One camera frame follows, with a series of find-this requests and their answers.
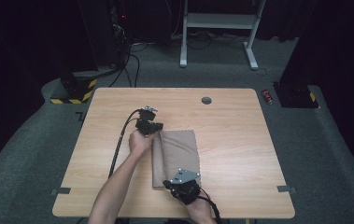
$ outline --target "shelf leg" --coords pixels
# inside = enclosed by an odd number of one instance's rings
[[[258,70],[259,68],[258,64],[256,63],[255,56],[253,55],[252,44],[253,44],[253,40],[255,39],[256,32],[258,31],[258,26],[259,26],[259,22],[261,21],[262,12],[265,3],[266,0],[261,0],[261,4],[259,5],[258,12],[256,13],[256,17],[252,25],[252,30],[249,35],[249,40],[248,42],[244,42],[244,49],[247,53],[249,65],[252,70]]]
[[[187,36],[188,36],[188,0],[185,0],[185,8],[183,13],[182,44],[180,48],[180,67],[188,66],[188,48],[186,44]]]

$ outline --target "white metal shelf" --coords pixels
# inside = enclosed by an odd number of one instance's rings
[[[261,0],[258,11],[254,15],[239,14],[212,14],[212,13],[188,13],[188,0],[185,0],[185,11],[183,17],[183,36],[180,51],[180,66],[188,65],[187,36],[188,27],[200,28],[223,28],[223,29],[245,29],[251,30],[248,42],[244,42],[243,48],[247,53],[249,65],[252,70],[258,69],[255,56],[252,51],[252,43],[255,39],[261,20],[264,4],[266,0]]]
[[[252,29],[255,15],[189,13],[188,27]]]

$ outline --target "wooden table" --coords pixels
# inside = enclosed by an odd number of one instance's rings
[[[202,103],[210,97],[212,103]],[[202,186],[222,218],[291,218],[294,208],[257,94],[251,89],[132,89],[95,91],[53,207],[57,217],[87,217],[106,182],[121,128],[136,109],[159,110],[163,129],[194,130]],[[116,167],[129,153],[129,124]],[[151,153],[137,165],[120,217],[187,217],[168,190],[152,189]]]

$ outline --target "yellow black hazard tape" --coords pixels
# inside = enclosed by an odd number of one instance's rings
[[[94,89],[95,84],[97,83],[97,79],[89,80],[87,83],[83,84],[83,88],[78,90],[78,96],[69,97],[69,95],[65,95],[63,97],[50,97],[52,103],[56,105],[62,104],[85,104],[89,101],[92,96],[92,91]]]

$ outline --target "forearm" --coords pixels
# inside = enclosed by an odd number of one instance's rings
[[[138,161],[139,156],[130,154],[103,185],[92,207],[89,223],[115,223]]]

